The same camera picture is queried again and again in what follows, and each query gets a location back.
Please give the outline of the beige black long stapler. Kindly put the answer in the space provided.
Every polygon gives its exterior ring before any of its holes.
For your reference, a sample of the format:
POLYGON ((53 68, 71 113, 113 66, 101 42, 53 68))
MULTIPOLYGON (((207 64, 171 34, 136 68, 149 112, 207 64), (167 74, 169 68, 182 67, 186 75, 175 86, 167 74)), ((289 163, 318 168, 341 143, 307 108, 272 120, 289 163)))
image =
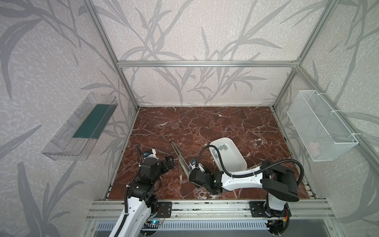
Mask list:
POLYGON ((181 154, 178 146, 176 145, 176 143, 174 141, 170 141, 170 144, 176 154, 176 156, 178 157, 179 159, 179 163, 185 173, 185 175, 189 178, 190 177, 190 173, 191 173, 191 170, 189 168, 189 165, 187 164, 187 162, 185 161, 183 155, 181 154))

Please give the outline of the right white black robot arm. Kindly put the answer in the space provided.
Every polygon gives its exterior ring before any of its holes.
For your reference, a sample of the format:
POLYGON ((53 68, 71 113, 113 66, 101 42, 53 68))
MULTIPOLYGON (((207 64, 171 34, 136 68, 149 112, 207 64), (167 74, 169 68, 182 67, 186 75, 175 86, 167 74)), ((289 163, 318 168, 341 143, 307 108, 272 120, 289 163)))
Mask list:
POLYGON ((226 170, 219 149, 214 145, 204 147, 197 159, 189 162, 189 181, 196 187, 204 187, 211 195, 220 195, 236 189, 257 188, 267 192, 267 198, 261 212, 264 217, 289 215, 288 202, 300 200, 298 187, 305 171, 303 165, 294 159, 284 159, 275 163, 263 161, 261 166, 247 171, 229 172, 226 170), (211 173, 202 166, 202 153, 212 148, 216 151, 221 163, 221 170, 211 173))

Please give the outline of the white oval tray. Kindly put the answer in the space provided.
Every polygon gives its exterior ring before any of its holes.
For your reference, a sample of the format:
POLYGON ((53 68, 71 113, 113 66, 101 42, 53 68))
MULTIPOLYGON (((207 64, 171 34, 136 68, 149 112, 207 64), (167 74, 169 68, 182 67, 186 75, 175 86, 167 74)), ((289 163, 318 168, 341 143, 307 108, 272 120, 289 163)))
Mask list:
POLYGON ((220 138, 215 141, 212 141, 210 144, 216 146, 217 149, 218 146, 222 144, 226 144, 228 146, 227 150, 218 149, 218 151, 222 157, 224 167, 227 169, 229 173, 245 171, 247 169, 247 162, 245 161, 237 146, 230 138, 220 138))

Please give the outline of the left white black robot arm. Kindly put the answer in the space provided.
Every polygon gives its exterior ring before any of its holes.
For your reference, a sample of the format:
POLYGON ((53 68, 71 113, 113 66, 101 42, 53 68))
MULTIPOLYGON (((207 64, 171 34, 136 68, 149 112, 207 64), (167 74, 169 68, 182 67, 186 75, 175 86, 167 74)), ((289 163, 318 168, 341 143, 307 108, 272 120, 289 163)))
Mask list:
POLYGON ((154 195, 156 182, 175 166, 173 156, 159 160, 155 149, 145 152, 139 146, 136 149, 139 168, 126 186, 124 209, 110 233, 111 237, 139 236, 146 221, 159 211, 158 200, 154 195))

